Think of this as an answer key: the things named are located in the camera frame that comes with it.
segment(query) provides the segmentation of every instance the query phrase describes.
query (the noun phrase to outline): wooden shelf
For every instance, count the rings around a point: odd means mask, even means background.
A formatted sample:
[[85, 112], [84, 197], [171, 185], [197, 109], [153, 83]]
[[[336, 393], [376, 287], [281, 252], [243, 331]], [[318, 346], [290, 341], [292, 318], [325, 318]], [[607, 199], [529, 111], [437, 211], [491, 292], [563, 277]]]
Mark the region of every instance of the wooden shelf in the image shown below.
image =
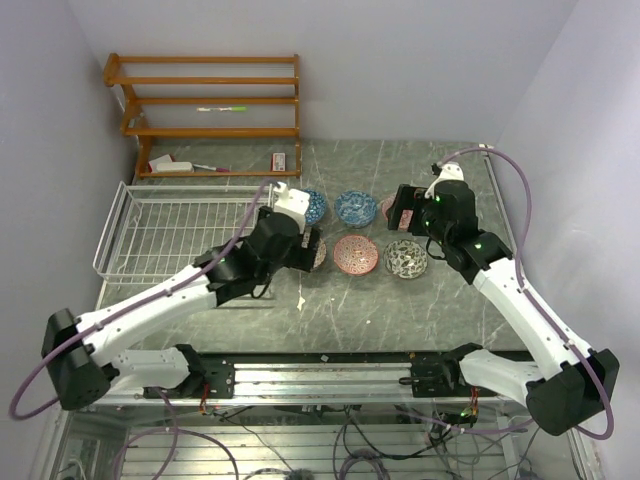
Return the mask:
[[[238, 77], [238, 76], [128, 76], [125, 64], [252, 64], [291, 65], [293, 73], [287, 77]], [[300, 142], [300, 77], [298, 55], [291, 57], [209, 57], [209, 56], [119, 56], [109, 55], [104, 67], [103, 81], [108, 87], [120, 85], [124, 92], [126, 107], [120, 124], [124, 135], [137, 136], [140, 144], [136, 175], [139, 177], [219, 177], [219, 176], [296, 176], [302, 173]], [[293, 89], [291, 96], [215, 96], [215, 97], [177, 97], [154, 96], [139, 97], [134, 85], [282, 85]], [[283, 127], [153, 127], [145, 115], [146, 105], [292, 105], [294, 107], [294, 125]], [[286, 172], [187, 172], [187, 173], [151, 173], [149, 155], [154, 138], [293, 138], [295, 139], [296, 167]]]

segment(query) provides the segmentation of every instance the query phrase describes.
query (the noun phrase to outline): white wire basket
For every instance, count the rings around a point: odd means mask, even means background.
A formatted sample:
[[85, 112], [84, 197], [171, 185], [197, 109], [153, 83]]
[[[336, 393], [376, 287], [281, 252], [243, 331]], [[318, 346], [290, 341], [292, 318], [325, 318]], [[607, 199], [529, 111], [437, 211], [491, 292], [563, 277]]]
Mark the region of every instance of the white wire basket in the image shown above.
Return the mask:
[[[195, 257], [223, 245], [238, 228], [258, 187], [128, 186], [120, 183], [93, 268], [110, 284], [155, 285]], [[272, 188], [258, 208], [272, 206]]]

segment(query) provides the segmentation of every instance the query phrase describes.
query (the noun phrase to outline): gray marble tabletop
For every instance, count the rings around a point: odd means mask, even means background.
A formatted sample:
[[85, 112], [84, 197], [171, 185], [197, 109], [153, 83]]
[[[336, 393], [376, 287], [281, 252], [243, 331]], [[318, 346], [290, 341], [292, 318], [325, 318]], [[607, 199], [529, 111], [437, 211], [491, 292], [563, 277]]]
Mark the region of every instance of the gray marble tabletop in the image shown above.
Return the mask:
[[[333, 212], [333, 202], [345, 190], [370, 193], [380, 203], [399, 184], [428, 186], [430, 165], [446, 153], [468, 144], [411, 141], [304, 142], [303, 175], [294, 187], [324, 194], [329, 209], [318, 226], [327, 243], [324, 264], [312, 273], [279, 271], [262, 300], [231, 302], [226, 308], [202, 312], [151, 334], [138, 347], [167, 348], [191, 344], [202, 352], [332, 352], [412, 351], [451, 349], [467, 342], [493, 349], [524, 349], [504, 318], [444, 262], [430, 259], [426, 273], [414, 280], [392, 276], [382, 262], [362, 277], [348, 276], [333, 263], [335, 243], [350, 233], [364, 234], [384, 247], [410, 234], [390, 232], [378, 212], [361, 230], [347, 228]], [[266, 169], [272, 152], [289, 146], [251, 146], [210, 142], [164, 144], [152, 156], [174, 154], [178, 160], [232, 168]], [[488, 164], [480, 155], [460, 160], [465, 179], [475, 191], [480, 227], [509, 242], [508, 226], [499, 206]], [[154, 179], [146, 184], [257, 185], [259, 179]], [[102, 306], [116, 303], [141, 288], [105, 285]]]

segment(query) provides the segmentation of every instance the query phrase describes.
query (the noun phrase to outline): bowl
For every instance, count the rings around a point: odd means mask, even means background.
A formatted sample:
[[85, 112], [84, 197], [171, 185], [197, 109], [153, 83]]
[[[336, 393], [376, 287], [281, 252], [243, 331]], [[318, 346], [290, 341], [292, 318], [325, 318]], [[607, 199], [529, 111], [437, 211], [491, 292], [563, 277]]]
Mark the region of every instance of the bowl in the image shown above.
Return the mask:
[[376, 244], [362, 235], [346, 235], [333, 249], [333, 261], [349, 275], [366, 275], [378, 264]]
[[418, 278], [427, 270], [427, 251], [411, 240], [396, 240], [384, 249], [384, 266], [395, 276]]
[[307, 213], [304, 214], [305, 221], [307, 225], [314, 225], [320, 221], [327, 211], [327, 199], [324, 198], [324, 195], [320, 192], [309, 188], [305, 188], [302, 191], [309, 194], [309, 208], [307, 209]]
[[318, 242], [318, 250], [316, 251], [316, 258], [313, 261], [313, 268], [311, 270], [313, 271], [322, 265], [325, 258], [327, 258], [327, 244], [324, 243], [324, 240], [320, 239], [320, 242]]
[[[380, 210], [382, 210], [382, 215], [384, 215], [385, 220], [389, 221], [389, 216], [387, 212], [393, 205], [393, 201], [396, 199], [395, 193], [382, 201], [380, 204]], [[403, 210], [402, 217], [400, 217], [400, 223], [398, 224], [398, 230], [406, 232], [409, 230], [409, 225], [411, 224], [411, 217], [413, 217], [412, 210]]]
[[362, 228], [373, 222], [377, 206], [368, 193], [349, 190], [336, 198], [334, 208], [338, 218], [348, 227]]

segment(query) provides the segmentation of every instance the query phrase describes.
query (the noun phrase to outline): white wall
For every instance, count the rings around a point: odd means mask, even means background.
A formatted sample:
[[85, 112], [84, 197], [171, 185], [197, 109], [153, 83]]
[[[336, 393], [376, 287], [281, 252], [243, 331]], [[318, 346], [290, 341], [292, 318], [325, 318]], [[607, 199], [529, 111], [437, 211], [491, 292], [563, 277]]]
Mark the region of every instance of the white wall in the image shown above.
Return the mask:
[[[131, 150], [64, 0], [0, 3], [0, 411], [39, 359], [50, 314], [93, 307], [92, 253]], [[54, 395], [45, 375], [22, 411]], [[2, 478], [27, 478], [45, 416], [0, 419]]]
[[70, 0], [94, 53], [301, 55], [316, 138], [495, 142], [576, 0]]
[[[532, 184], [529, 276], [567, 323], [596, 349], [610, 347], [622, 364], [616, 433], [598, 445], [612, 480], [637, 477], [638, 25], [634, 0], [580, 0], [498, 143]], [[522, 187], [498, 167], [519, 230]]]

